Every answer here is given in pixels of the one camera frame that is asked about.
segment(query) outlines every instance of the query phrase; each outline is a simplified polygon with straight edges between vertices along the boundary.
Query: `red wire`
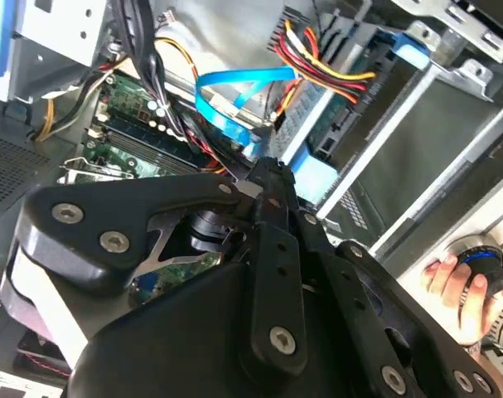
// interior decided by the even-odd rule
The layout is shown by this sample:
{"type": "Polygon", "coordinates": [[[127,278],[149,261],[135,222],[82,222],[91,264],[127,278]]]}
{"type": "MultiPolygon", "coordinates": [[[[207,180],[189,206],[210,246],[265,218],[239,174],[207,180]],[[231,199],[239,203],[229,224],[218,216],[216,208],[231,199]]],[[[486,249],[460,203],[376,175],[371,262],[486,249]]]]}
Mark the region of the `red wire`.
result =
{"type": "Polygon", "coordinates": [[[308,64],[302,62],[298,57],[292,54],[292,52],[288,49],[288,46],[286,45],[286,41],[284,40],[284,36],[280,36],[280,40],[278,41],[278,44],[281,46],[282,50],[286,54],[286,56],[292,61],[294,64],[296,64],[298,67],[301,69],[304,69],[307,72],[311,72],[314,75],[318,75],[319,79],[324,80],[326,83],[330,83],[333,85],[339,85],[343,87],[348,87],[352,89],[358,89],[362,91],[366,91],[366,87],[362,85],[361,83],[353,83],[353,82],[347,82],[347,81],[340,81],[340,80],[334,80],[330,76],[327,76],[320,72],[317,69],[311,68],[308,64]]]}
{"type": "Polygon", "coordinates": [[[54,373],[57,373],[59,375],[65,376],[65,377],[70,376],[70,373],[65,373],[64,371],[61,371],[60,369],[56,369],[55,367],[49,366],[46,363],[38,361],[32,355],[25,354],[25,357],[27,357],[28,359],[30,359],[30,361],[34,362],[36,365],[38,365],[39,367],[42,367],[43,369],[47,369],[48,371],[53,371],[54,373]]]}
{"type": "Polygon", "coordinates": [[[312,48],[312,55],[319,59],[319,47],[317,46],[316,38],[313,36],[312,31],[309,27],[304,30],[304,36],[307,37],[310,42],[310,47],[312,48]]]}

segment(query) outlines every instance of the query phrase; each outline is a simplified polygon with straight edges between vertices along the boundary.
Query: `metal bracket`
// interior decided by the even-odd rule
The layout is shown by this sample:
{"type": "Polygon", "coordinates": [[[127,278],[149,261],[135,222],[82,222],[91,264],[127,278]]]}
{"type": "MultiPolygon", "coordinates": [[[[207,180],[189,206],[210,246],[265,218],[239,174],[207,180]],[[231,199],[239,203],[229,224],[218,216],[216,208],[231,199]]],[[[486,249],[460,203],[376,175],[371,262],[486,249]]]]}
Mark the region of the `metal bracket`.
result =
{"type": "Polygon", "coordinates": [[[492,99],[487,96],[486,88],[493,77],[490,69],[474,59],[466,60],[459,69],[443,70],[439,74],[439,79],[488,102],[492,99]]]}
{"type": "Polygon", "coordinates": [[[503,63],[503,40],[451,0],[392,1],[415,16],[437,18],[488,56],[503,63]]]}
{"type": "Polygon", "coordinates": [[[419,43],[424,44],[431,52],[435,52],[441,44],[441,37],[421,21],[413,22],[406,31],[406,34],[419,43]]]}

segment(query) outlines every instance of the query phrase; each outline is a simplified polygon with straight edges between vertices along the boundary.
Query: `wire bundle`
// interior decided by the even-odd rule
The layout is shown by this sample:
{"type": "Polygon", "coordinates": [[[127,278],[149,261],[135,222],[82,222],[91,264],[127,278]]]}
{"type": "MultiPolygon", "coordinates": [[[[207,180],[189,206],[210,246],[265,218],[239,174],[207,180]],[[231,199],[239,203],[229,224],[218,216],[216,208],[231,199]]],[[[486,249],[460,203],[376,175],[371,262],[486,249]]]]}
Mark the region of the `wire bundle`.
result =
{"type": "MultiPolygon", "coordinates": [[[[293,32],[289,20],[286,20],[285,28],[286,31],[279,37],[278,44],[275,46],[275,52],[284,63],[291,66],[302,78],[333,90],[352,104],[357,104],[360,93],[367,90],[367,80],[374,79],[376,73],[366,72],[356,75],[338,73],[331,69],[330,66],[319,61],[317,39],[311,30],[308,30],[309,32],[305,31],[305,36],[307,36],[311,44],[312,54],[308,52],[307,48],[293,32]]],[[[293,86],[288,91],[289,97],[285,93],[285,98],[278,110],[283,111],[288,106],[294,93],[294,91],[291,92],[293,86]]]]}
{"type": "Polygon", "coordinates": [[[155,29],[149,2],[112,0],[112,9],[118,36],[145,90],[157,101],[159,107],[165,110],[172,129],[181,136],[187,137],[181,120],[172,110],[164,88],[165,67],[161,56],[155,49],[155,29]],[[131,17],[126,15],[126,3],[128,9],[132,11],[131,17]],[[133,34],[130,32],[128,21],[131,21],[133,34]]]}

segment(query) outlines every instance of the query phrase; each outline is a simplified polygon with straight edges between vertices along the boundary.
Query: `green circuit board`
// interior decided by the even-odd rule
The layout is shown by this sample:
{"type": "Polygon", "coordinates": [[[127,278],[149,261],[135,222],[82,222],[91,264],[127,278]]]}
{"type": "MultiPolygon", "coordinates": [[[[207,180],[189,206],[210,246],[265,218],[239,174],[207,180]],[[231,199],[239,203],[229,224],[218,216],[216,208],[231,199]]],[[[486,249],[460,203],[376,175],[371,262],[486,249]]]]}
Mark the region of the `green circuit board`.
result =
{"type": "Polygon", "coordinates": [[[100,162],[108,166],[119,167],[123,172],[130,172],[136,178],[165,177],[174,174],[133,156],[109,143],[95,143],[94,148],[84,149],[84,158],[90,162],[100,162]]]}
{"type": "Polygon", "coordinates": [[[146,90],[131,78],[115,75],[114,83],[108,85],[109,108],[126,114],[141,123],[148,124],[151,120],[158,123],[162,118],[156,115],[154,109],[148,108],[148,103],[152,102],[152,97],[146,90]]]}

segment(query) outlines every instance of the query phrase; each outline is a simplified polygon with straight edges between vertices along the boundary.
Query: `black wire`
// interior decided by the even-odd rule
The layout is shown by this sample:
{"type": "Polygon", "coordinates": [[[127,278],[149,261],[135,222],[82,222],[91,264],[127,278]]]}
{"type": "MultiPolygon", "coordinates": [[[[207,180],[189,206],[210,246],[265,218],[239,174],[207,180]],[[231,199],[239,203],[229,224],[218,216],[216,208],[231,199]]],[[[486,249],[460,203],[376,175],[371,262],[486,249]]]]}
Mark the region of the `black wire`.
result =
{"type": "MultiPolygon", "coordinates": [[[[294,50],[293,47],[290,47],[288,43],[286,43],[286,46],[288,46],[291,50],[294,50]]],[[[310,67],[314,71],[310,72],[309,70],[303,69],[301,66],[299,66],[297,64],[297,62],[294,61],[293,56],[291,54],[288,54],[285,50],[283,50],[283,48],[281,46],[278,46],[277,48],[286,58],[288,58],[291,62],[293,62],[294,66],[296,66],[298,69],[301,69],[306,74],[313,77],[314,79],[321,80],[336,89],[343,90],[346,93],[349,93],[349,94],[352,94],[355,96],[359,96],[360,91],[363,91],[363,90],[358,90],[358,89],[354,89],[351,87],[345,87],[344,85],[341,84],[341,82],[347,82],[347,80],[338,80],[337,78],[335,78],[333,76],[327,75],[325,72],[321,72],[320,70],[315,69],[312,66],[312,64],[310,64],[310,62],[306,61],[304,58],[301,57],[301,59],[297,60],[297,61],[304,63],[304,65],[310,67]]],[[[361,81],[363,81],[363,80],[354,80],[352,82],[353,83],[360,83],[361,81]]]]}
{"type": "MultiPolygon", "coordinates": [[[[82,89],[80,91],[80,94],[78,95],[78,99],[76,100],[75,104],[73,107],[70,109],[69,113],[66,114],[63,118],[58,120],[57,122],[53,123],[51,126],[51,131],[57,130],[59,127],[63,126],[64,124],[69,123],[72,118],[74,118],[77,114],[82,105],[85,102],[85,99],[87,97],[87,94],[89,93],[89,89],[93,85],[95,81],[100,79],[102,75],[100,73],[94,73],[93,75],[90,75],[84,82],[84,85],[82,86],[82,89]]],[[[30,139],[34,139],[37,136],[37,130],[32,130],[28,135],[30,139]]]]}
{"type": "Polygon", "coordinates": [[[268,105],[269,105],[269,97],[271,97],[271,92],[273,90],[273,86],[275,85],[276,81],[272,81],[271,84],[269,85],[268,88],[268,93],[266,94],[266,101],[264,102],[264,116],[262,119],[266,119],[268,117],[268,105]]]}
{"type": "Polygon", "coordinates": [[[323,31],[323,35],[321,37],[319,37],[319,40],[317,40],[317,43],[319,44],[319,46],[321,47],[322,46],[322,41],[325,39],[325,35],[332,29],[332,27],[334,26],[334,24],[336,23],[336,20],[337,20],[337,15],[335,15],[332,19],[331,19],[331,23],[328,24],[328,27],[325,28],[325,30],[323,31]]]}
{"type": "Polygon", "coordinates": [[[314,12],[316,13],[317,29],[319,30],[319,39],[321,39],[323,37],[323,27],[321,26],[321,19],[319,18],[319,11],[317,10],[316,0],[312,0],[312,5],[314,7],[314,12]]]}

